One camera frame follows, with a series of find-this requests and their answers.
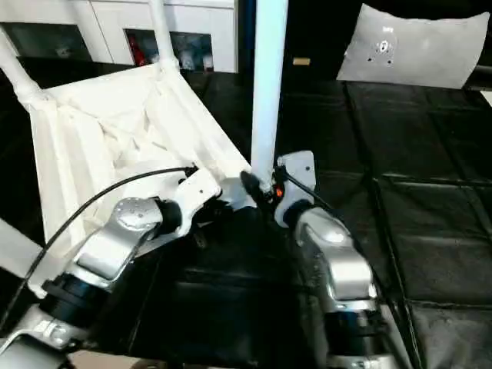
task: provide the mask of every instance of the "gray cushion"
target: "gray cushion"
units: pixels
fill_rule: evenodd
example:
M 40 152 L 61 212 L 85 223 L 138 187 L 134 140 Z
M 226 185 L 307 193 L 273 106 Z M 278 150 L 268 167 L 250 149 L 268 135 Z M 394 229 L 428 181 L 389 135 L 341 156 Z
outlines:
M 337 79 L 462 88 L 484 47 L 489 17 L 404 19 L 363 4 Z

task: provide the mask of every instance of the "red object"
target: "red object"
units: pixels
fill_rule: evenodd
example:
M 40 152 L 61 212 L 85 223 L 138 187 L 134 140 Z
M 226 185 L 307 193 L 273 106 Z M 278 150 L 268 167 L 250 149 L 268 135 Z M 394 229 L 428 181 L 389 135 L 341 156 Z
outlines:
M 138 47 L 137 39 L 134 35 L 128 35 L 128 42 L 130 43 L 131 53 L 133 54 L 133 60 L 139 67 L 147 64 L 144 52 Z

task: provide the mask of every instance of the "white bracket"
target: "white bracket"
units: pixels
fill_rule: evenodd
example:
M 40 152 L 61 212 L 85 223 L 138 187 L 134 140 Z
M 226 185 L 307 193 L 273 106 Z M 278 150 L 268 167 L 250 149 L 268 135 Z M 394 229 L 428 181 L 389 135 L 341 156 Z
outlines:
M 199 169 L 196 171 L 178 186 L 173 197 L 169 199 L 177 202 L 181 209 L 181 226 L 173 233 L 163 234 L 160 237 L 145 242 L 138 249 L 137 257 L 147 254 L 176 238 L 185 236 L 191 229 L 191 221 L 196 212 L 203 207 L 205 202 L 214 196 L 218 196 L 220 193 L 221 187 L 208 170 Z
M 278 158 L 277 164 L 279 166 L 285 166 L 288 174 L 311 190 L 314 190 L 316 186 L 316 175 L 314 172 L 314 156 L 311 151 L 298 151 L 281 156 Z M 278 225 L 288 228 L 288 225 L 284 222 L 286 210 L 300 200 L 308 200 L 313 204 L 314 199 L 289 180 L 286 180 L 284 186 L 284 197 L 275 209 L 274 216 Z

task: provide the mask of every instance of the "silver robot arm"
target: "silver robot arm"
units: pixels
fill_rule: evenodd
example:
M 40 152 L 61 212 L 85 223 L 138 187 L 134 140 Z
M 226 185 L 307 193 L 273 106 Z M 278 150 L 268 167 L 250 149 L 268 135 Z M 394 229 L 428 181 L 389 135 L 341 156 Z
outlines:
M 196 211 L 220 190 L 211 174 L 201 169 L 166 201 L 119 201 L 108 222 L 84 241 L 63 273 L 43 284 L 46 297 L 0 341 L 0 369 L 63 367 L 65 353 L 88 336 L 126 267 L 156 244 L 186 235 Z
M 317 288 L 328 345 L 327 367 L 397 368 L 384 344 L 386 324 L 371 266 L 357 251 L 343 222 L 314 206 L 312 194 L 302 189 L 313 190 L 316 184 L 312 153 L 285 155 L 278 165 L 277 188 L 282 196 L 274 216 L 280 226 L 294 232 L 304 269 Z

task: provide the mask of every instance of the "glass cabinet door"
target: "glass cabinet door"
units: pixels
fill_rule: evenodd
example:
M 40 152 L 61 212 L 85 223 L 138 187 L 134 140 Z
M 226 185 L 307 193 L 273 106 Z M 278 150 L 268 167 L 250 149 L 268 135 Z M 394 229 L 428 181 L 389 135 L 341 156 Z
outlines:
M 91 61 L 77 25 L 1 23 L 19 56 Z
M 154 31 L 125 29 L 125 34 L 135 65 L 146 65 L 159 59 Z M 171 43 L 180 68 L 189 71 L 214 70 L 210 35 L 171 32 Z

